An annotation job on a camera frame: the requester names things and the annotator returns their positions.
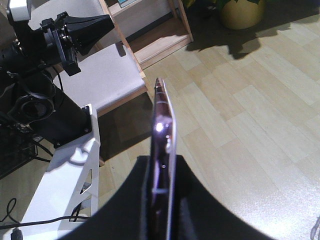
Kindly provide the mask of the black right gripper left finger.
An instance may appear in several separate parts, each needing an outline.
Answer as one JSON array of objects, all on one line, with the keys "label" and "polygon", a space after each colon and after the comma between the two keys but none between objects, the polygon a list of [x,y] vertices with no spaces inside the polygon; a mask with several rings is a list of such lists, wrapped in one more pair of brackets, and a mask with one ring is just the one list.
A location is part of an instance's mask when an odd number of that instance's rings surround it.
[{"label": "black right gripper left finger", "polygon": [[137,157],[126,180],[89,220],[62,240],[146,240],[146,173],[149,157]]}]

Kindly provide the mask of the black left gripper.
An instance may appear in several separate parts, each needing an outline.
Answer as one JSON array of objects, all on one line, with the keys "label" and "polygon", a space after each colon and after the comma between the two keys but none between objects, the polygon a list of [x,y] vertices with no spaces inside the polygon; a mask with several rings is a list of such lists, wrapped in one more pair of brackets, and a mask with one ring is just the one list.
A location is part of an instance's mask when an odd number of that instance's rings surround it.
[{"label": "black left gripper", "polygon": [[[46,43],[43,53],[45,62],[50,66],[61,64],[64,71],[73,76],[81,71],[76,51],[87,55],[112,30],[112,20],[109,15],[73,17],[62,12],[56,20],[42,20],[40,29]],[[73,33],[73,42],[67,30]]]}]

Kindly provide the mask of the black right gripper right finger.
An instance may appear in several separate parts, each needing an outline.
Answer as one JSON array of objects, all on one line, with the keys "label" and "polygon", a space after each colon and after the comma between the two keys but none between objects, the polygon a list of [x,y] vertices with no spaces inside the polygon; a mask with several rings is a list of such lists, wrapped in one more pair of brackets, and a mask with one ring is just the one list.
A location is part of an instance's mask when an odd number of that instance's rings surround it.
[{"label": "black right gripper right finger", "polygon": [[176,240],[271,240],[224,207],[176,156]]}]

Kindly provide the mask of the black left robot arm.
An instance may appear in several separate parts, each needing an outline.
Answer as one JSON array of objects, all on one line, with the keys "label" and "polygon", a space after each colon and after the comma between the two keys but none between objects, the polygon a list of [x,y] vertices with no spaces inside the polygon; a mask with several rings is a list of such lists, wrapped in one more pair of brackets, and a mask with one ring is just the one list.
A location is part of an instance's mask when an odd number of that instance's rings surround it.
[{"label": "black left robot arm", "polygon": [[61,64],[73,76],[81,70],[77,56],[87,55],[113,28],[108,14],[74,17],[67,12],[44,19],[38,29],[15,21],[17,40],[0,52],[0,110],[9,123],[29,126],[55,147],[91,132],[89,109],[78,106],[54,84],[49,68]]}]

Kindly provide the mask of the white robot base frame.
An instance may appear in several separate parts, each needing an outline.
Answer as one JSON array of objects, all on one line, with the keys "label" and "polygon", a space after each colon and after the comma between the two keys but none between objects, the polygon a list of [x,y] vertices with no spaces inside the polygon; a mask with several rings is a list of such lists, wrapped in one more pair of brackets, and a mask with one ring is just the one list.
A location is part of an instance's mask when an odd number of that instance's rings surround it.
[{"label": "white robot base frame", "polygon": [[82,202],[98,210],[100,134],[97,111],[86,106],[91,131],[57,148],[22,218],[24,240],[57,240],[83,222],[70,221],[73,210]]}]

